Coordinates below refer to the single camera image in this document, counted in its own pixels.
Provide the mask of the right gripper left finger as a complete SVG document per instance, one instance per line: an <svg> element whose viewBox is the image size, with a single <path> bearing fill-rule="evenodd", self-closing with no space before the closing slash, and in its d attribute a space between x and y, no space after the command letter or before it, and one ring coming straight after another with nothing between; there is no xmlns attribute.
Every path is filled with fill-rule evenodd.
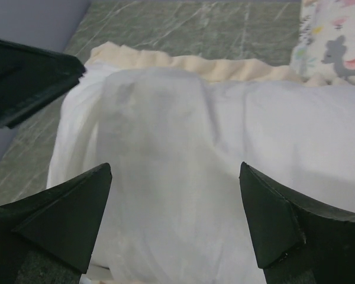
<svg viewBox="0 0 355 284"><path fill-rule="evenodd" d="M79 283L88 271L112 181L100 164L0 206L0 283Z"/></svg>

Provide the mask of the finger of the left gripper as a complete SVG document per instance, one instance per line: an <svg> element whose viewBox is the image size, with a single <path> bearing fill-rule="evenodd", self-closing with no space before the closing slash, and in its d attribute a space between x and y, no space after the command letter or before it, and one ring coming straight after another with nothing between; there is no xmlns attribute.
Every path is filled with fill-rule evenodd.
<svg viewBox="0 0 355 284"><path fill-rule="evenodd" d="M0 39L0 129L14 128L79 83L75 56Z"/></svg>

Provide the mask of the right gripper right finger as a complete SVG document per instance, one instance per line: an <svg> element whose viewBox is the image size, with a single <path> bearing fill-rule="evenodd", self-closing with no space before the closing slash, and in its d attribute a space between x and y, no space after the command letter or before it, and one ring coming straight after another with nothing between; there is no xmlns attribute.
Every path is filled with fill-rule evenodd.
<svg viewBox="0 0 355 284"><path fill-rule="evenodd" d="M355 213L284 186L242 163L240 192L267 283L355 283Z"/></svg>

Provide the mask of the grey pillowcase with cream ruffle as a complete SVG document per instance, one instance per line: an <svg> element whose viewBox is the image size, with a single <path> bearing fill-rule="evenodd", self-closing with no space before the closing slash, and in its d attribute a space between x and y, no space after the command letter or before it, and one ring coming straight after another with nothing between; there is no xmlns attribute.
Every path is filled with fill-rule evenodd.
<svg viewBox="0 0 355 284"><path fill-rule="evenodd" d="M210 83L236 81L287 80L304 86L348 85L344 79L326 80L316 74L308 80L301 78L289 66L271 66L258 59L208 60L199 56L170 56L162 51L136 50L125 45L106 42L91 50L86 64L108 63L120 69L175 67L196 73Z"/></svg>

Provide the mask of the white pillow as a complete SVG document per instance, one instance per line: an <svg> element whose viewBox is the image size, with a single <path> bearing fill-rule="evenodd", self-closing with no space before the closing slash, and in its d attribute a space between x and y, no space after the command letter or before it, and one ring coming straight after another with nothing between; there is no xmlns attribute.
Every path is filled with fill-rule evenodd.
<svg viewBox="0 0 355 284"><path fill-rule="evenodd" d="M91 262L116 283L264 283L244 162L355 212L355 85L320 75L211 83L95 63L62 103L47 186L110 164Z"/></svg>

